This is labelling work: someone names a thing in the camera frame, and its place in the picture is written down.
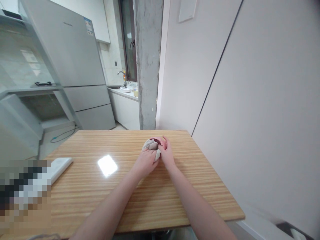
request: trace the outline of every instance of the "faucet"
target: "faucet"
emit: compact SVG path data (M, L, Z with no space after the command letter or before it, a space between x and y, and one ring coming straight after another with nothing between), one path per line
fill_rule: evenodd
M130 82L130 81L127 79L127 75L126 75L124 72L122 72L122 71L118 72L117 75L119 75L119 73L123 73L123 74L124 74L124 77L125 77L126 80L124 81L123 85L127 88L127 81Z

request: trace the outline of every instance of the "sink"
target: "sink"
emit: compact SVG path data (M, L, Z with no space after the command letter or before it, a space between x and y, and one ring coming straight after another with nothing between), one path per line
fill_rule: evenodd
M123 86L107 86L107 87L111 89L120 89L120 87L123 87Z

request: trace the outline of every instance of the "gray rag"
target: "gray rag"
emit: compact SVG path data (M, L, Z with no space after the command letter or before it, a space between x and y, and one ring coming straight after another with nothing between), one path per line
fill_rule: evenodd
M159 159L161 151L160 151L160 149L158 149L158 143L155 140L148 139L144 143L144 145L142 147L142 150L145 149L145 148L150 149L150 150L157 150L157 154L156 154L156 157L154 159L154 162Z

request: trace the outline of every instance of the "hand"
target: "hand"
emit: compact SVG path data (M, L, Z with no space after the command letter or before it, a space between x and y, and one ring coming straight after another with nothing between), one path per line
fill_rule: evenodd
M164 148L161 145L158 145L158 148L161 151L161 159L164 163L164 165L166 166L166 169L169 170L172 167L175 167L176 164L174 162L173 159L173 153L172 153L172 149L171 149L171 143L169 141L168 138L166 138L165 136L163 136L163 138L166 140L167 142L167 149L164 150Z
M156 153L156 150L143 149L131 170L141 179L148 176L159 163L159 161L154 162Z

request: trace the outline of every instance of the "wooden table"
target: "wooden table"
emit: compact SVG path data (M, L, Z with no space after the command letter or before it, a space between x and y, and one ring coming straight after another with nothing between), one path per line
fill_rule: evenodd
M51 232L70 237L131 169L144 142L167 136L176 165L225 221L245 215L187 131L78 131L46 160L74 162L52 186ZM106 177L97 162L109 155L118 169ZM132 194L116 233L189 226L180 199L162 162Z

